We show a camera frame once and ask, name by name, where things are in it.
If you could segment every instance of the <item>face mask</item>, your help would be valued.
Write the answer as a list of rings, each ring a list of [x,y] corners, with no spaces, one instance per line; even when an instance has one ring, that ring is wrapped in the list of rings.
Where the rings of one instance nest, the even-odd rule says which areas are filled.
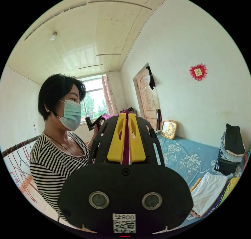
[[[63,103],[65,104],[64,116],[58,118],[67,129],[75,131],[81,122],[81,105],[71,100],[65,100]]]

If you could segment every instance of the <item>hand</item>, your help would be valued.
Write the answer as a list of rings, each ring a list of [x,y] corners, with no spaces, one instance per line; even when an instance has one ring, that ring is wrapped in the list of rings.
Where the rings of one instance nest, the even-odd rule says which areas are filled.
[[[97,136],[98,131],[99,131],[98,126],[97,126],[97,124],[95,124],[94,125],[94,130],[93,130],[93,139],[95,139],[95,137]]]
[[[89,149],[92,148],[93,140],[94,140],[95,137],[97,136],[98,131],[99,131],[98,126],[97,126],[97,124],[95,124],[95,125],[94,125],[94,130],[93,130],[93,136],[92,136],[91,140],[89,141],[89,143],[88,143],[88,145],[87,145],[87,147],[88,147]]]

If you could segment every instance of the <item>ceiling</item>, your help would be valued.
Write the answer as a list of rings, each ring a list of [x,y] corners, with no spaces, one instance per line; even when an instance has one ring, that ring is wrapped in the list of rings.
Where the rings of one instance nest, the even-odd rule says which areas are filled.
[[[40,85],[56,73],[83,78],[120,71],[144,24],[164,1],[64,0],[29,27],[7,65]]]

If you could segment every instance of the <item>floor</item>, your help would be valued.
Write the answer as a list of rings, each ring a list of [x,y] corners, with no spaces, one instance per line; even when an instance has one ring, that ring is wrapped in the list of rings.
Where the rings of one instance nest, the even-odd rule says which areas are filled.
[[[35,189],[37,189],[34,180],[31,180],[31,184],[35,187]],[[41,213],[57,221],[58,220],[57,212],[49,204],[46,203],[43,197],[32,187],[32,185],[28,185],[27,190],[23,193],[26,199],[31,203],[32,206],[34,206]],[[61,218],[59,219],[59,222],[74,228],[68,222],[66,222]]]

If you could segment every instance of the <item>black and white striped shirt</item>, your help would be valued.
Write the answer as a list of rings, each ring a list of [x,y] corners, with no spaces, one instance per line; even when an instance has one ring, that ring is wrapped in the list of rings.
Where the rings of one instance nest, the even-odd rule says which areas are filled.
[[[44,133],[32,147],[30,155],[30,171],[38,192],[64,220],[66,219],[57,205],[61,188],[71,173],[87,165],[90,155],[89,148],[78,135],[72,132],[68,134],[83,148],[85,155],[73,156],[65,153]]]

